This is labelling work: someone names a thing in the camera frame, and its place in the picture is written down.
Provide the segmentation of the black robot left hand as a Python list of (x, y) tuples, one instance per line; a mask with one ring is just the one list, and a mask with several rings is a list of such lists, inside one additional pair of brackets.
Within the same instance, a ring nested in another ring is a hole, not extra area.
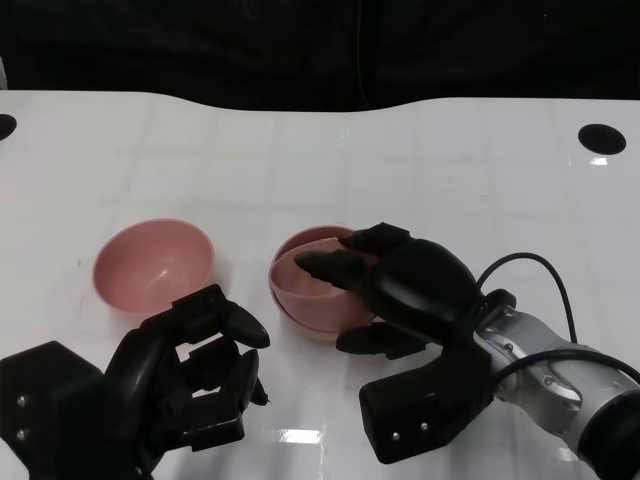
[(244, 438), (243, 414), (269, 398), (258, 378), (263, 325), (217, 285), (172, 303), (130, 331), (106, 383), (105, 439), (149, 479), (164, 454)]

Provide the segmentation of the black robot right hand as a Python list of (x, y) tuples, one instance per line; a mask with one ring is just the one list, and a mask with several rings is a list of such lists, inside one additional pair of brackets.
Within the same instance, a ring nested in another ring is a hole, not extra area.
[(445, 346), (482, 301), (470, 270), (442, 245), (379, 223), (338, 239), (340, 249), (296, 255), (313, 278), (357, 297), (380, 320), (338, 335), (336, 348), (390, 360)]

